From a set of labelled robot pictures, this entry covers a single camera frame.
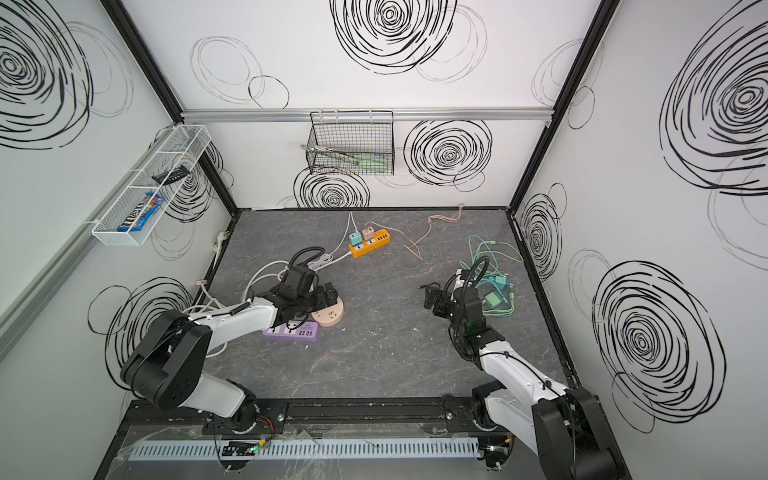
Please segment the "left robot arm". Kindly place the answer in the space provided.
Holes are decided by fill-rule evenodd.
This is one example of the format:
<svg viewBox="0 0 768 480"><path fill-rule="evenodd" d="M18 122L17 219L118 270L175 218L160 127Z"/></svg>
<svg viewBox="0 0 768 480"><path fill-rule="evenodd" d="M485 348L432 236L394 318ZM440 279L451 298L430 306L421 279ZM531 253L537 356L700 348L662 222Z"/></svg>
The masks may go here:
<svg viewBox="0 0 768 480"><path fill-rule="evenodd" d="M160 410L190 408L210 414L237 434L262 415L244 386L204 372L209 352L237 338L285 325L337 305L338 291L319 282L305 265L291 265L284 279L250 299L209 313L161 313L120 371L130 391Z"/></svg>

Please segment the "teal charger with white cable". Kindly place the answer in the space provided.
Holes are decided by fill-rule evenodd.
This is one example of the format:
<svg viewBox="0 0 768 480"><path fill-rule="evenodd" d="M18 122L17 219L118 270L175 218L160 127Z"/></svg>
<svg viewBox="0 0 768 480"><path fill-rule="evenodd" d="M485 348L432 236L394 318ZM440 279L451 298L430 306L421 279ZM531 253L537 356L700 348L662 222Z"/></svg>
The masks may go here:
<svg viewBox="0 0 768 480"><path fill-rule="evenodd" d="M322 254L317 260L308 262L308 267L314 271L320 271L336 262L343 259L346 253L342 253L343 247L349 244L350 236L358 231L358 226L352 212L348 213L348 219L342 239L338 245L330 252Z"/></svg>

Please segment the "orange power strip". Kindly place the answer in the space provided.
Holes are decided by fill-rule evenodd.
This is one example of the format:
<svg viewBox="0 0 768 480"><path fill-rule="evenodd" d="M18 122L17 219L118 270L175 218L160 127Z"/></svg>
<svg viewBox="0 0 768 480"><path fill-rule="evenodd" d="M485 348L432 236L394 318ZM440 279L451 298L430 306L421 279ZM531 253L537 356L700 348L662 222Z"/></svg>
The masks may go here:
<svg viewBox="0 0 768 480"><path fill-rule="evenodd" d="M390 233L384 228L375 230L375 236L370 241L365 241L361 232L355 232L350 236L349 253L357 259L387 245L390 240Z"/></svg>

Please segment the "pink charger plug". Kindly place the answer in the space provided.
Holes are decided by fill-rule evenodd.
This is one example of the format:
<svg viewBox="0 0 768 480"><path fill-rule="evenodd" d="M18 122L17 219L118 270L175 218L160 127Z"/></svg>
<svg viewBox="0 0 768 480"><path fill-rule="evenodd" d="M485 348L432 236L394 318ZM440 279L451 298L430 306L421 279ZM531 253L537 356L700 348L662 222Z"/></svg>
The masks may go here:
<svg viewBox="0 0 768 480"><path fill-rule="evenodd" d="M363 237L363 239L364 239L365 241L370 241L370 240L372 240L372 239L374 238L374 236L375 236L375 230L374 230L374 228L373 228L373 227L366 227L366 228L364 228L364 229L361 231L361 233L362 233L362 237Z"/></svg>

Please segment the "round pink power strip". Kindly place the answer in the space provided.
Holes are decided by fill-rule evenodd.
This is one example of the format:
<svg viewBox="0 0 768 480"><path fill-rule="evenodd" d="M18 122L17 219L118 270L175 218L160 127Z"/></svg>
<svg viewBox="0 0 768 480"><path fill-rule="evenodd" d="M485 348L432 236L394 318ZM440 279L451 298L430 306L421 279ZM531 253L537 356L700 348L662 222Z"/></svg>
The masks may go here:
<svg viewBox="0 0 768 480"><path fill-rule="evenodd" d="M338 324L344 316L344 302L341 298L334 305L311 313L311 317L320 327L328 328Z"/></svg>

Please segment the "green plug adapter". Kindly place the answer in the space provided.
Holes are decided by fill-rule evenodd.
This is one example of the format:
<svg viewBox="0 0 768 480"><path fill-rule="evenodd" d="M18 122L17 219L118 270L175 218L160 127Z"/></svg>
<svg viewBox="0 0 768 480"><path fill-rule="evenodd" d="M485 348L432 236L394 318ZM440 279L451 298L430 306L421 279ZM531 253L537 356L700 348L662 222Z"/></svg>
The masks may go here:
<svg viewBox="0 0 768 480"><path fill-rule="evenodd" d="M487 310L496 309L503 303L504 303L503 296L499 295L497 292L490 292L483 299L484 308Z"/></svg>

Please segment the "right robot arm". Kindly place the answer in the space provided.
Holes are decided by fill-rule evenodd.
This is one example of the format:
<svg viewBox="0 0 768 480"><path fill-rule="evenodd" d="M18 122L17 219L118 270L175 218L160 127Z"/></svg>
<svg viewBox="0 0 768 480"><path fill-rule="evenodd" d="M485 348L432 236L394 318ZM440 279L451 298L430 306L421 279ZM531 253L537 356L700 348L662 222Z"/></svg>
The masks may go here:
<svg viewBox="0 0 768 480"><path fill-rule="evenodd" d="M548 479L628 479L599 398L552 380L486 323L477 289L425 285L424 307L450 322L449 339L494 380L473 390L475 422L522 441Z"/></svg>

